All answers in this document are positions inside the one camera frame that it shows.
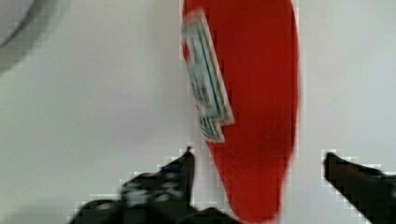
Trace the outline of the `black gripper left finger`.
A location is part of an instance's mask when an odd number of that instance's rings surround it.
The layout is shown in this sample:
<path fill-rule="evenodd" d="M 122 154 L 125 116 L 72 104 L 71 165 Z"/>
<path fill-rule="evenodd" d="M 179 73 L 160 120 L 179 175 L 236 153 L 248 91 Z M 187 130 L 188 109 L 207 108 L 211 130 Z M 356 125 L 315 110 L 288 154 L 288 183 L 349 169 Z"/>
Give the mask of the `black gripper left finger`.
<path fill-rule="evenodd" d="M 195 157 L 191 148 L 155 173 L 120 186 L 117 200 L 83 204 L 68 224 L 242 224 L 215 207 L 191 205 Z"/>

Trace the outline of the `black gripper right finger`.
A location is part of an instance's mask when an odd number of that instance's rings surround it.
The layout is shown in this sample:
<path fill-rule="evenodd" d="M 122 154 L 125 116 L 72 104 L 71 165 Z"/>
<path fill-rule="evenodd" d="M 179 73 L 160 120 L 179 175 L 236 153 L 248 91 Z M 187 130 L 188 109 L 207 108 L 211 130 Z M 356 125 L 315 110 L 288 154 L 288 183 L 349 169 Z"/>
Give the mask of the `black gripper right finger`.
<path fill-rule="evenodd" d="M 363 166 L 328 152 L 324 178 L 371 224 L 395 224 L 395 175 Z"/>

